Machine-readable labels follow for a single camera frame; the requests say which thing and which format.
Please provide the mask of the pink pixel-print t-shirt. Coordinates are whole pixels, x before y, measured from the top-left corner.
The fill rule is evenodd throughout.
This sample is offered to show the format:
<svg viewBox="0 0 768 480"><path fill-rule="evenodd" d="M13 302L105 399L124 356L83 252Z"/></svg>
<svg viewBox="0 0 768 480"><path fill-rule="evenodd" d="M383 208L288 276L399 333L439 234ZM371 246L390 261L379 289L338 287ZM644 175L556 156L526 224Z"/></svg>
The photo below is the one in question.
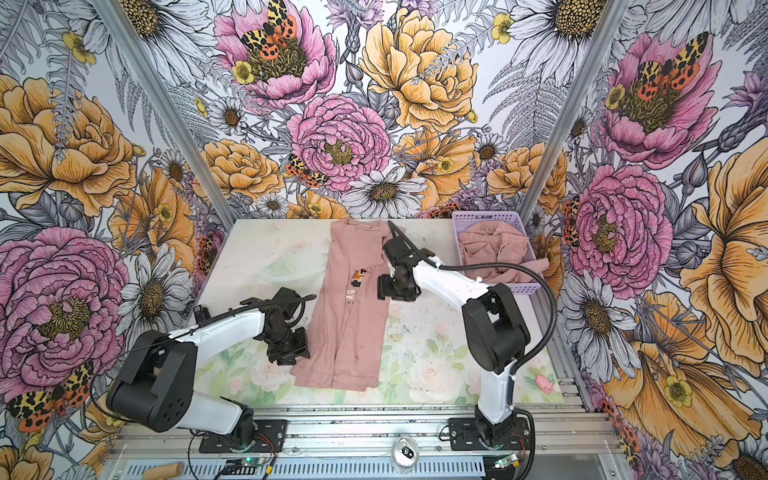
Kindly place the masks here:
<svg viewBox="0 0 768 480"><path fill-rule="evenodd" d="M365 391L379 383L389 302L378 298L378 279L390 272L384 221L338 220L323 284L308 325L310 357L291 369L294 385Z"/></svg>

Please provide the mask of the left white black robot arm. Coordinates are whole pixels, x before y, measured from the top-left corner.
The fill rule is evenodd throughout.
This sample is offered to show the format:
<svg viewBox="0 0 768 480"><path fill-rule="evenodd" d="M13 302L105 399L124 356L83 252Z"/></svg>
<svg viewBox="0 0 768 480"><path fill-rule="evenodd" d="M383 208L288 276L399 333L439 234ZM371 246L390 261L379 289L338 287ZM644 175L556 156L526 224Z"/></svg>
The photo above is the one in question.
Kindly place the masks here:
<svg viewBox="0 0 768 480"><path fill-rule="evenodd" d="M270 299L251 297L217 315L198 305L192 325L142 333L107 393L107 408L157 433L196 430L230 449L248 449L259 439L252 408L198 391L196 371L245 340L264 343L268 361L277 366L309 358L307 331L299 322L316 298L282 287Z"/></svg>

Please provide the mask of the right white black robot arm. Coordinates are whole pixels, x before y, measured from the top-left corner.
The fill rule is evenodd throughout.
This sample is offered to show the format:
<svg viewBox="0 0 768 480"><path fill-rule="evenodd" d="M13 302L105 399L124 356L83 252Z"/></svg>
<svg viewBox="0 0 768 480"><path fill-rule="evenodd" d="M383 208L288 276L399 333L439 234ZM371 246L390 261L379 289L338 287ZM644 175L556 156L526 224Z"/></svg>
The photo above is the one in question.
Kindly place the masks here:
<svg viewBox="0 0 768 480"><path fill-rule="evenodd" d="M482 369L476 429L486 446L500 447L515 425L512 369L531 341L515 295L504 284L444 270L403 236L387 241L383 252L393 272L379 277L379 299L413 302L427 289L461 311L469 353Z"/></svg>

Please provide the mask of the lilac perforated plastic basket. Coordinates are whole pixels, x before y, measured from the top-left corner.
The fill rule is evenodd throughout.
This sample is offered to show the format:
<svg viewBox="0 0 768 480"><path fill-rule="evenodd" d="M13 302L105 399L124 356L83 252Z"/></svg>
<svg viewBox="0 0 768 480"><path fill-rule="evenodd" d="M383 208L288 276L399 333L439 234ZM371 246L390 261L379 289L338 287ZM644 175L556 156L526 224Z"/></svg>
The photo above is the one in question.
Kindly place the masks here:
<svg viewBox="0 0 768 480"><path fill-rule="evenodd" d="M522 265L541 275L549 266L547 259L537 258L524 224L516 212L453 212L452 221L457 251L464 266L480 263ZM528 274L499 267L474 268L464 275L495 285L506 284L514 294L531 295L540 283Z"/></svg>

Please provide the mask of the pink garments in basket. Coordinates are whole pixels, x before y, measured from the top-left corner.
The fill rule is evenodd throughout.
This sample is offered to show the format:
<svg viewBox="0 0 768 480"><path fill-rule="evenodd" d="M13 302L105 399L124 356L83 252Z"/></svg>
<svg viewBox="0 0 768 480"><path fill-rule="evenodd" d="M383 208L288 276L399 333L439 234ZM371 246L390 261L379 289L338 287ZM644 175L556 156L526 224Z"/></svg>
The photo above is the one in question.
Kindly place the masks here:
<svg viewBox="0 0 768 480"><path fill-rule="evenodd" d="M537 274L549 268L547 259L526 260L529 239L513 226L503 221L482 221L471 225L458 234L459 253L465 265L480 263L511 263L522 265ZM467 277L481 279L484 283L532 283L532 278L514 269L500 267L476 268L465 271Z"/></svg>

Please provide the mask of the small green circuit board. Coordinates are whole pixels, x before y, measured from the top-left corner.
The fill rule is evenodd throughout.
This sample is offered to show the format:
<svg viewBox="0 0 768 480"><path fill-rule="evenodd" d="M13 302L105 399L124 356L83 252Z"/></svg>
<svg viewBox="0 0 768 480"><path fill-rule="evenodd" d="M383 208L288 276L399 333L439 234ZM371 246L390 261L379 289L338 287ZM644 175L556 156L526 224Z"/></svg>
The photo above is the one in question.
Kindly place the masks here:
<svg viewBox="0 0 768 480"><path fill-rule="evenodd" d="M276 457L243 457L228 460L225 464L225 469L227 470L227 475L269 476L274 470L275 463Z"/></svg>

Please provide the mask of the wooden cork block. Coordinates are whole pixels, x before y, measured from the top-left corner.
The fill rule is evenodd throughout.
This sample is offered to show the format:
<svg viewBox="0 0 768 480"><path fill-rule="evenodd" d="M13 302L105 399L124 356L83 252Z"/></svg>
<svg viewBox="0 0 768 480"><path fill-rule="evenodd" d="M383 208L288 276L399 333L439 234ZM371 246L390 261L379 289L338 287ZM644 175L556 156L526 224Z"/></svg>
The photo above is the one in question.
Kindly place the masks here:
<svg viewBox="0 0 768 480"><path fill-rule="evenodd" d="M174 462L165 465L159 465L142 473L142 480L169 480L181 476L184 472L184 465L181 462Z"/></svg>

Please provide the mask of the right small circuit board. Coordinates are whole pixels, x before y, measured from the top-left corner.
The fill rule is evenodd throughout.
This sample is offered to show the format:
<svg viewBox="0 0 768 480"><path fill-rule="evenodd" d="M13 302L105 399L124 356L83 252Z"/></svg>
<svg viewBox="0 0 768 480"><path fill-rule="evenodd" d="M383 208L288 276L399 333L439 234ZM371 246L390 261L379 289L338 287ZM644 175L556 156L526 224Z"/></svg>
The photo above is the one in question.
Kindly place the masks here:
<svg viewBox="0 0 768 480"><path fill-rule="evenodd" d="M493 460L491 466L495 470L515 471L520 466L520 463L520 456L517 453L510 453L506 456Z"/></svg>

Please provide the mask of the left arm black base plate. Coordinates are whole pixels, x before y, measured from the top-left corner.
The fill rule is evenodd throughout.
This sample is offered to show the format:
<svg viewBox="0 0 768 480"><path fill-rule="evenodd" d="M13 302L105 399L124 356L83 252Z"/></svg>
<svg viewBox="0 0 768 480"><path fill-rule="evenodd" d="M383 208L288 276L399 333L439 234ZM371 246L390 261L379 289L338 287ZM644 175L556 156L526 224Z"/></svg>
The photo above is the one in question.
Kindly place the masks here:
<svg viewBox="0 0 768 480"><path fill-rule="evenodd" d="M288 422L279 419L253 420L237 426L230 434L203 434L199 452L224 453L280 453L286 440Z"/></svg>

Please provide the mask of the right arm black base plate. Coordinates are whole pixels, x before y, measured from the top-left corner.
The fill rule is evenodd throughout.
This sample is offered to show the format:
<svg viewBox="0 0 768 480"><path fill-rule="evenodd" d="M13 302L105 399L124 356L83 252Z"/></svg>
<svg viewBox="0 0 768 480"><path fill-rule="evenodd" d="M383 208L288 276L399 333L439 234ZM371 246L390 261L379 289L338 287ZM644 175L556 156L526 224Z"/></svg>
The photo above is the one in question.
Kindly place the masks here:
<svg viewBox="0 0 768 480"><path fill-rule="evenodd" d="M450 418L448 435L453 451L510 450L526 452L535 447L534 429L527 417L513 413L501 423L480 418Z"/></svg>

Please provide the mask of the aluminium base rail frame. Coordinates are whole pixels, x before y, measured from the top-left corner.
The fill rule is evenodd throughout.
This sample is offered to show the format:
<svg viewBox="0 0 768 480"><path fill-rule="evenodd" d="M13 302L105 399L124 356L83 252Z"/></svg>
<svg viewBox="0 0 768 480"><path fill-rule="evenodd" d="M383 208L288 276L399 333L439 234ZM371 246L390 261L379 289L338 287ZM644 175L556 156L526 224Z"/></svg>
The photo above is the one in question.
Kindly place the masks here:
<svg viewBox="0 0 768 480"><path fill-rule="evenodd" d="M152 433L128 426L108 455L105 479L140 479L149 468L181 462L174 479L263 479L227 475L228 460L276 457L273 479L630 479L631 469L607 415L590 413L573 382L562 382L560 404L527 404L535 421L535 447L526 452L453 451L450 418L474 418L468 405L274 405L259 407L256 420L288 422L280 453L199 452L200 438L181 430ZM399 472L391 459L398 437L413 438L419 460ZM515 470L495 470L493 460L517 453Z"/></svg>

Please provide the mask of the aluminium corner post right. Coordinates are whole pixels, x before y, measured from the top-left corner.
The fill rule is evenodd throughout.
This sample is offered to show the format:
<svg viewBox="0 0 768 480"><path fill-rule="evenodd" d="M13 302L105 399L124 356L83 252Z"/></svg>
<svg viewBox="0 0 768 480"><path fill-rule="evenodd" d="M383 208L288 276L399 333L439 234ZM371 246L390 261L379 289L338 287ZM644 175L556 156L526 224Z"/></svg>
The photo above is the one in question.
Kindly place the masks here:
<svg viewBox="0 0 768 480"><path fill-rule="evenodd" d="M522 220L528 220L546 186L547 179L555 169L557 159L562 152L570 128L580 111L582 102L593 85L597 72L611 50L611 45L620 28L623 17L629 8L630 1L608 1L601 19L596 27L590 46L587 48L584 61L575 74L568 96L562 105L553 131L542 152L541 162L527 191L522 197L518 214Z"/></svg>

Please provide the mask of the aluminium corner post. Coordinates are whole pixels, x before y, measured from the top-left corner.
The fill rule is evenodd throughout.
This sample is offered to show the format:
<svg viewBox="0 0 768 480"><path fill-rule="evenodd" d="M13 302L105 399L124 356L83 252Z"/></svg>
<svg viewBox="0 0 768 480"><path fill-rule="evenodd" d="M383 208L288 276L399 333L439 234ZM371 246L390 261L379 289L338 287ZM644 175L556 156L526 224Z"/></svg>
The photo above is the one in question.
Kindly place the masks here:
<svg viewBox="0 0 768 480"><path fill-rule="evenodd" d="M608 1L601 19L596 27L590 46L587 48L584 61L575 74L568 96L562 105L553 131L542 152L541 162L527 191L522 197L518 214L522 220L528 220L546 186L547 179L555 169L557 159L562 152L570 128L580 111L582 102L593 85L597 72L611 50L611 45L620 28L623 17L629 8L630 1Z"/></svg>
<svg viewBox="0 0 768 480"><path fill-rule="evenodd" d="M155 69L154 62L150 60L150 56L141 45L140 38L130 24L120 2L96 1L94 8L113 35L124 59L139 77L149 100L158 111L178 149L190 165L192 172L222 221L224 229L229 232L237 217L204 161L160 74Z"/></svg>

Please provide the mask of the aluminium corner post left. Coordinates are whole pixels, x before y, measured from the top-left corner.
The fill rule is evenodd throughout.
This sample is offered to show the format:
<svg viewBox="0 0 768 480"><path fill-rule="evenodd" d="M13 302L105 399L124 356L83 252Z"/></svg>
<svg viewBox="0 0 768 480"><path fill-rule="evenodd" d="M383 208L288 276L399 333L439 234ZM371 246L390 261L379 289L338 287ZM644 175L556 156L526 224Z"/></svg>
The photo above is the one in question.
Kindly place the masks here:
<svg viewBox="0 0 768 480"><path fill-rule="evenodd" d="M96 1L94 8L113 35L124 59L139 77L149 100L158 111L178 149L190 165L192 172L222 221L224 229L229 232L237 217L204 161L160 74L155 69L154 62L150 60L150 56L141 45L140 38L130 24L120 2Z"/></svg>

